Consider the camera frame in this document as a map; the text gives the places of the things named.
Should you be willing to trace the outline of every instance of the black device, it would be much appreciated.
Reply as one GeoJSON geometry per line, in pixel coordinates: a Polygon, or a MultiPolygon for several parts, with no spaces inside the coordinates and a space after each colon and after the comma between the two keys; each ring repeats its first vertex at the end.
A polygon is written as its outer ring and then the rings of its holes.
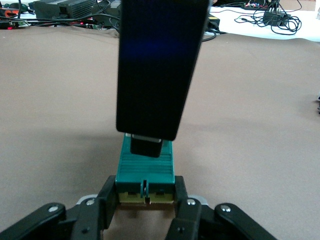
{"type": "Polygon", "coordinates": [[[288,25],[290,17],[290,14],[272,8],[271,10],[264,12],[262,20],[265,25],[283,27],[288,25]]]}
{"type": "Polygon", "coordinates": [[[38,19],[77,19],[89,16],[96,0],[39,0],[32,3],[38,19]]]}
{"type": "MultiPolygon", "coordinates": [[[[119,204],[115,179],[68,210],[57,202],[38,208],[1,232],[0,240],[101,240],[119,204]]],[[[165,240],[277,240],[234,204],[212,209],[188,197],[182,176],[175,177],[174,206],[165,240]]]]}
{"type": "Polygon", "coordinates": [[[116,128],[173,141],[203,37],[208,0],[126,0],[121,13],[116,128]]]}

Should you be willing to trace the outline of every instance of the tan mat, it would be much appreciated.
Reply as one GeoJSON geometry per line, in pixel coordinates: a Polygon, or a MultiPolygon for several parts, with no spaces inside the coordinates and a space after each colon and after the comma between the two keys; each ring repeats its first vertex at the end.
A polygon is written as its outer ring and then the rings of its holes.
{"type": "MultiPolygon", "coordinates": [[[[0,231],[72,207],[117,171],[116,34],[0,31],[0,231]]],[[[279,240],[319,240],[320,45],[226,34],[202,44],[173,143],[176,175],[279,240]]],[[[107,237],[163,239],[171,211],[116,213],[107,237]]]]}

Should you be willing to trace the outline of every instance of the black phone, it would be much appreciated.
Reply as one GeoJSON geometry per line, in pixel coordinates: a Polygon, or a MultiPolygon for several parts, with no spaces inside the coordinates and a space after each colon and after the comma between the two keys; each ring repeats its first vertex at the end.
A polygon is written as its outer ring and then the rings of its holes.
{"type": "Polygon", "coordinates": [[[176,138],[209,8],[209,0],[121,2],[119,132],[176,138]]]}

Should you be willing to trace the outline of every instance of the table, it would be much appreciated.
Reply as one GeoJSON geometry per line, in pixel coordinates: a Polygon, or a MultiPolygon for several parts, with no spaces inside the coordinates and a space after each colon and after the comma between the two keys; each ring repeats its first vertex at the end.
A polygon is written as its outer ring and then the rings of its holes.
{"type": "MultiPolygon", "coordinates": [[[[0,231],[70,208],[117,172],[117,33],[0,31],[0,231]]],[[[318,43],[236,34],[204,42],[173,143],[175,174],[236,204],[278,240],[318,240],[318,43]]],[[[105,236],[164,239],[172,211],[118,211],[105,236]]]]}
{"type": "MultiPolygon", "coordinates": [[[[318,11],[295,11],[288,13],[291,16],[297,16],[302,21],[301,29],[292,36],[280,35],[273,33],[270,26],[259,27],[249,22],[237,23],[235,19],[238,18],[241,13],[252,14],[252,10],[243,10],[239,7],[211,7],[210,13],[220,19],[219,29],[223,32],[230,34],[239,34],[244,36],[252,36],[267,39],[295,39],[302,38],[315,42],[320,42],[320,20],[317,19],[318,11]]],[[[264,12],[261,11],[257,16],[263,16],[264,12]]]]}

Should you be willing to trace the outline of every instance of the electronic equipment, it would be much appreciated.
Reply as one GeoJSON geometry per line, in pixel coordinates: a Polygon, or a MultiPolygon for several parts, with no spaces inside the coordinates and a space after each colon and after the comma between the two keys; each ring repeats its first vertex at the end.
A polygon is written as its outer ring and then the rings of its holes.
{"type": "Polygon", "coordinates": [[[77,19],[89,16],[96,0],[39,0],[32,3],[37,19],[77,19]]]}
{"type": "Polygon", "coordinates": [[[121,4],[116,128],[136,154],[176,138],[208,16],[206,0],[183,1],[121,4]]]}

